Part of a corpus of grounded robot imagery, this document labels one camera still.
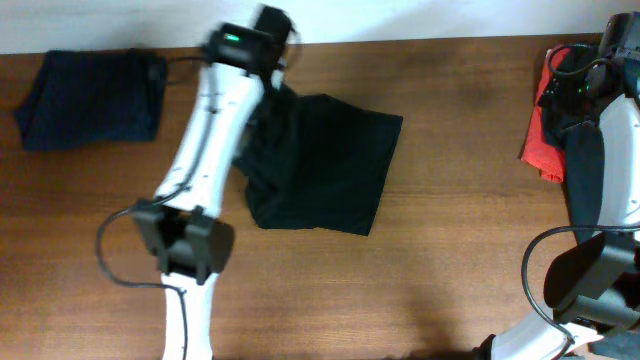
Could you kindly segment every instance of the red cloth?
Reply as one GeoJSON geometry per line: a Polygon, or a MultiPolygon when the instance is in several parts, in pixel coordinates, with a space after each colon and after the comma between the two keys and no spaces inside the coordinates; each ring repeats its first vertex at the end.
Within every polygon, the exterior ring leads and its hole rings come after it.
{"type": "MultiPolygon", "coordinates": [[[[557,68],[568,53],[569,49],[558,52],[553,57],[551,65],[557,68]]],[[[527,134],[527,140],[520,160],[540,169],[540,176],[543,179],[554,183],[561,183],[564,181],[566,171],[564,151],[558,150],[546,143],[544,132],[542,131],[542,109],[537,105],[551,77],[551,71],[549,71],[547,67],[547,59],[545,59],[542,68],[542,78],[540,79],[540,83],[538,83],[536,104],[531,114],[529,133],[527,134]]]]}

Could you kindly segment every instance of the folded cloth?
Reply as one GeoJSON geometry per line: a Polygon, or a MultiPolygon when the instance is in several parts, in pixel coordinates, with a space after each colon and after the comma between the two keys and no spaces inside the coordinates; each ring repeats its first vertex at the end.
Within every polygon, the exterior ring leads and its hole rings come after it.
{"type": "MultiPolygon", "coordinates": [[[[569,53],[569,49],[559,51],[553,58],[552,66],[557,67],[564,57],[569,53]]],[[[538,101],[542,97],[543,92],[549,84],[552,74],[547,67],[547,60],[542,68],[542,77],[538,83],[538,92],[536,94],[536,104],[531,113],[531,121],[529,123],[529,132],[522,152],[522,161],[531,166],[540,169],[540,176],[548,181],[561,183],[565,176],[565,159],[564,152],[547,144],[542,127],[542,108],[538,105],[538,101]]]]}
{"type": "Polygon", "coordinates": [[[277,95],[256,122],[236,166],[264,229],[321,227],[368,235],[402,117],[358,109],[327,95],[277,95]]]}
{"type": "Polygon", "coordinates": [[[33,89],[14,112],[29,151],[94,141],[153,140],[164,98],[166,62],[150,52],[50,51],[33,89]]]}

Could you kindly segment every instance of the black bracket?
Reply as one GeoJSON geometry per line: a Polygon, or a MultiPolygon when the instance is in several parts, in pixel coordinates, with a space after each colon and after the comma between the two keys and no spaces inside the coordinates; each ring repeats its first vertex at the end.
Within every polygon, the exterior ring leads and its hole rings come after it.
{"type": "Polygon", "coordinates": [[[158,270],[191,276],[198,285],[212,273],[221,273],[231,249],[234,230],[203,214],[197,207],[181,212],[167,206],[145,206],[141,201],[133,219],[147,250],[158,258],[158,270]]]}
{"type": "Polygon", "coordinates": [[[601,233],[558,256],[544,284],[544,299],[554,318],[593,325],[608,337],[638,326],[636,244],[629,234],[601,233]]]}

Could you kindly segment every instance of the navy blue cloth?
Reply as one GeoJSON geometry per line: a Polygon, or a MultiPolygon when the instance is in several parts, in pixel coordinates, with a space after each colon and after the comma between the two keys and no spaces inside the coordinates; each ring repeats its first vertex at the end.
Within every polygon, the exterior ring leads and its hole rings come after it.
{"type": "Polygon", "coordinates": [[[52,151],[103,140],[153,140],[165,87],[157,79],[164,78],[165,60],[150,52],[50,51],[14,112],[22,146],[52,151]]]}

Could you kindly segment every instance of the green light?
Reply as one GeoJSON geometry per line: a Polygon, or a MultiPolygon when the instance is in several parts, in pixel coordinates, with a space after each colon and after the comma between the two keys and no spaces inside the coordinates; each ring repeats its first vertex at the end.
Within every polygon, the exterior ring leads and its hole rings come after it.
{"type": "Polygon", "coordinates": [[[224,34],[224,38],[226,40],[233,41],[233,42],[240,41],[240,38],[238,36],[236,36],[236,35],[233,35],[233,34],[224,34]]]}

